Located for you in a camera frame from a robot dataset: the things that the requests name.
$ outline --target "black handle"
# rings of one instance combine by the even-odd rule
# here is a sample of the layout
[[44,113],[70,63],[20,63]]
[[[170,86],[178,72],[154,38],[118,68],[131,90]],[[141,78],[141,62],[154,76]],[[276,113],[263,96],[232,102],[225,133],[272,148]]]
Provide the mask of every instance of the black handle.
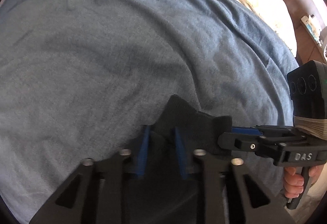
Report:
[[302,168],[301,175],[305,179],[305,183],[303,184],[303,192],[302,192],[302,194],[299,195],[299,197],[292,198],[292,200],[286,204],[288,209],[291,209],[291,210],[296,209],[296,207],[298,206],[303,194],[305,193],[305,190],[307,188],[309,178],[310,178],[309,177],[309,169],[310,169],[310,167],[303,167]]

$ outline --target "silver bolt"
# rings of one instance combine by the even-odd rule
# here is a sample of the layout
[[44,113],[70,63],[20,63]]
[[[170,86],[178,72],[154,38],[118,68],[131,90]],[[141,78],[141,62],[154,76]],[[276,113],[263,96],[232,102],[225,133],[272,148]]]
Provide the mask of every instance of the silver bolt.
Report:
[[92,166],[94,164],[94,160],[90,159],[90,158],[86,158],[86,159],[82,160],[82,164],[84,166]]
[[244,160],[243,159],[232,159],[231,162],[235,166],[239,166],[239,165],[243,165],[244,164]]
[[119,151],[119,155],[121,155],[121,156],[129,156],[130,154],[132,154],[132,151],[130,149],[127,149],[127,148],[121,149]]
[[205,151],[204,149],[196,149],[193,151],[193,154],[195,156],[205,156],[207,154],[207,151]]

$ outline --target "blue-gray blanket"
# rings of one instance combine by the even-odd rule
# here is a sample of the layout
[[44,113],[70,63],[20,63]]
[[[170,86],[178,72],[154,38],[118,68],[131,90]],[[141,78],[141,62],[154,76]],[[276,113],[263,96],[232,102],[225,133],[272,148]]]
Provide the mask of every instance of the blue-gray blanket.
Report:
[[[0,48],[0,194],[21,223],[81,159],[111,156],[173,94],[238,126],[293,123],[286,74],[297,63],[234,0],[7,0]],[[243,158],[282,189],[281,168]]]

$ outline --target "camera lens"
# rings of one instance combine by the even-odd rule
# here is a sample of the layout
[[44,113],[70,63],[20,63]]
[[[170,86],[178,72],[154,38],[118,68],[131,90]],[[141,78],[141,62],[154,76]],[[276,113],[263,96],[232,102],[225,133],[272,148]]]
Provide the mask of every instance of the camera lens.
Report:
[[311,91],[315,91],[317,88],[317,81],[315,79],[315,77],[311,74],[309,76],[309,88],[311,89]]
[[294,82],[291,83],[290,88],[291,88],[292,94],[295,94],[295,92],[296,92],[296,85],[295,85]]
[[306,93],[306,83],[303,77],[298,79],[298,89],[301,95]]

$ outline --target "hand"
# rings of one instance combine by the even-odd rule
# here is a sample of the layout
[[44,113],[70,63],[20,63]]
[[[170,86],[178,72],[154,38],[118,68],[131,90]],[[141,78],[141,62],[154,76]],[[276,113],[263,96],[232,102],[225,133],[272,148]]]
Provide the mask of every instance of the hand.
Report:
[[[315,183],[321,172],[323,171],[324,165],[311,167],[309,170],[309,176],[313,178]],[[287,198],[296,198],[303,192],[304,178],[300,174],[295,174],[295,167],[284,168],[284,193]]]

